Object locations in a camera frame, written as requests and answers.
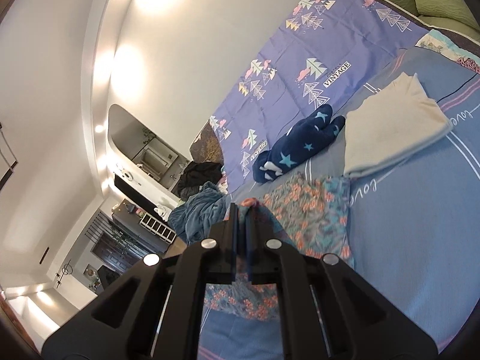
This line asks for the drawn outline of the cream folded garment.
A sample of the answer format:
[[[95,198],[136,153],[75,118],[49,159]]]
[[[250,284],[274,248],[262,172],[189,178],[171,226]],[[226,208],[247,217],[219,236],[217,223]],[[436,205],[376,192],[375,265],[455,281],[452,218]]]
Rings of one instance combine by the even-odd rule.
[[[343,174],[368,176],[424,150],[452,130],[416,74],[401,73],[346,114]]]

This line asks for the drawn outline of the floral teal orange garment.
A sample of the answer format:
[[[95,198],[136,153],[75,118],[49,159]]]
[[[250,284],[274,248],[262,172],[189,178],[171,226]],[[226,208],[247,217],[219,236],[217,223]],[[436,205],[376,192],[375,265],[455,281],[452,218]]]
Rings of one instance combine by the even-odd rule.
[[[260,217],[274,228],[275,237],[309,257],[337,254],[347,265],[355,260],[348,242],[350,180],[322,176],[307,180],[296,173],[259,200]],[[209,284],[204,306],[262,322],[278,320],[278,291],[274,284],[253,285],[243,263],[231,284]]]

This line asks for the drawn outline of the dark patterned pillow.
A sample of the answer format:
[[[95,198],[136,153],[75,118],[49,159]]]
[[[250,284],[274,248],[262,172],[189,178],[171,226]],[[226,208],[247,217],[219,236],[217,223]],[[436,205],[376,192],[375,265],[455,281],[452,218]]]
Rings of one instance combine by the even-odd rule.
[[[220,143],[209,123],[203,126],[190,145],[190,156],[196,163],[213,162],[224,164]]]

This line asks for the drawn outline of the black clothes pile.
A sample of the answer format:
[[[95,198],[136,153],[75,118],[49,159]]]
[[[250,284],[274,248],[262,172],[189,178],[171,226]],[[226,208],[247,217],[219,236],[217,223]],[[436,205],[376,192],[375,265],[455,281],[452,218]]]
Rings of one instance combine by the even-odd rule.
[[[190,162],[176,183],[174,192],[182,201],[186,201],[190,196],[197,194],[205,183],[211,182],[216,185],[222,178],[221,169],[221,163]]]

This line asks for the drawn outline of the blue-grey crumpled blanket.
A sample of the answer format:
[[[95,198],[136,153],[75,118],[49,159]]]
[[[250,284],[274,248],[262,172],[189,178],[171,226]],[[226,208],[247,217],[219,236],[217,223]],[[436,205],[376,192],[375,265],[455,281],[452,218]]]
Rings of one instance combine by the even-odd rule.
[[[175,208],[168,217],[168,226],[185,244],[207,238],[212,225],[224,220],[228,196],[210,181],[197,194]]]

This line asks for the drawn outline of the navy star fleece garment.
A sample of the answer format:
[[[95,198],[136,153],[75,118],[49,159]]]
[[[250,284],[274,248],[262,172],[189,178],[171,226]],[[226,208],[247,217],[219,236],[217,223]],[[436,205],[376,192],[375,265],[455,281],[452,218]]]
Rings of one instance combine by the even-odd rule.
[[[329,104],[319,106],[280,137],[271,149],[261,152],[253,163],[253,179],[265,184],[287,174],[327,149],[345,126],[342,115],[333,117]]]

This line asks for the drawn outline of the white shelf rack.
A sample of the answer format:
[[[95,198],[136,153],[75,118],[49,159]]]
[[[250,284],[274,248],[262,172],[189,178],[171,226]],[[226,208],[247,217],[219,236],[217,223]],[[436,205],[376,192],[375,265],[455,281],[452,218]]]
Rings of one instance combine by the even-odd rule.
[[[176,233],[174,230],[169,228],[165,223],[156,219],[156,217],[151,216],[149,213],[145,213],[141,217],[140,225],[169,245],[171,245],[176,239]]]

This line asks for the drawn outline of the purple tree-print quilt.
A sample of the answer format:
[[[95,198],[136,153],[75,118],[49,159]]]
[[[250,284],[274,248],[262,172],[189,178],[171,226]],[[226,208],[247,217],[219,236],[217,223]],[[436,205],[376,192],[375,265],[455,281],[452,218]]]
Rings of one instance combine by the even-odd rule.
[[[377,0],[300,0],[211,115],[228,191],[291,125],[325,103],[338,111],[426,32]]]

